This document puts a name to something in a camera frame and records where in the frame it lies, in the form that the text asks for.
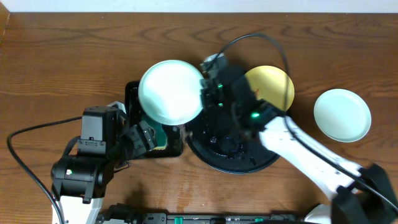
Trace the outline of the green and yellow sponge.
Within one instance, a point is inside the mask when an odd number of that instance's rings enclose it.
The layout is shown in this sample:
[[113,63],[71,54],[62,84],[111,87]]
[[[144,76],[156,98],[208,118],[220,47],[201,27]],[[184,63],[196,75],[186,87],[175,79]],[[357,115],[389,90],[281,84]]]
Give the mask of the green and yellow sponge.
[[155,150],[164,150],[167,147],[167,135],[165,131],[162,128],[162,125],[156,121],[154,121],[152,118],[150,118],[148,115],[143,115],[142,119],[147,122],[147,124],[152,127],[152,129],[155,131],[154,137],[157,143],[157,146],[154,148]]

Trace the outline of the light blue plate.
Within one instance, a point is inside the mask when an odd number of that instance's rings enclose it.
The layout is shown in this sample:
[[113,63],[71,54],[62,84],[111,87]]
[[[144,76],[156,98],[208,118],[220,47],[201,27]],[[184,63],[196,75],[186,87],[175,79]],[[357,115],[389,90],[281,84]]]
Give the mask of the light blue plate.
[[165,60],[149,68],[139,82],[138,97],[154,121],[169,126],[185,124],[202,111],[198,69],[182,60]]
[[372,123],[366,102],[345,89],[322,93],[315,102],[313,115],[319,129],[339,142],[359,141],[367,135]]

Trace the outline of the yellow plate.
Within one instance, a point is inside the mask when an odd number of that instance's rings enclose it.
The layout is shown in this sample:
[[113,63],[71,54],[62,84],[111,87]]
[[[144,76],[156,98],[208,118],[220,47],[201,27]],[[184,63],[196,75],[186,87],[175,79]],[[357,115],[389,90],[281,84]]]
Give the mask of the yellow plate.
[[258,66],[246,72],[245,77],[258,100],[266,100],[284,111],[292,105],[294,84],[280,68],[270,65]]

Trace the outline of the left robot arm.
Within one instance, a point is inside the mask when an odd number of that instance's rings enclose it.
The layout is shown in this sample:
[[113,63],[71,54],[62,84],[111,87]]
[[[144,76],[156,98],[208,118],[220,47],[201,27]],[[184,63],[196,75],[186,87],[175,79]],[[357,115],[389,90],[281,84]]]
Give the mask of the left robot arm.
[[95,223],[106,186],[131,160],[153,150],[155,131],[146,121],[134,126],[83,119],[75,155],[66,150],[51,171],[54,223]]

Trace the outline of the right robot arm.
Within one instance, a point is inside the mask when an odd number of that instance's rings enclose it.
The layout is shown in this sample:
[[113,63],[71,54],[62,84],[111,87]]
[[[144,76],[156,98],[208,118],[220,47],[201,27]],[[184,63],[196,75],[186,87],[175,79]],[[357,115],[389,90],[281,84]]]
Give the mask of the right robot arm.
[[384,169],[363,168],[302,131],[287,114],[294,88],[287,72],[273,66],[245,71],[241,67],[206,68],[204,109],[228,112],[246,138],[261,144],[306,175],[328,197],[304,223],[393,223],[397,197]]

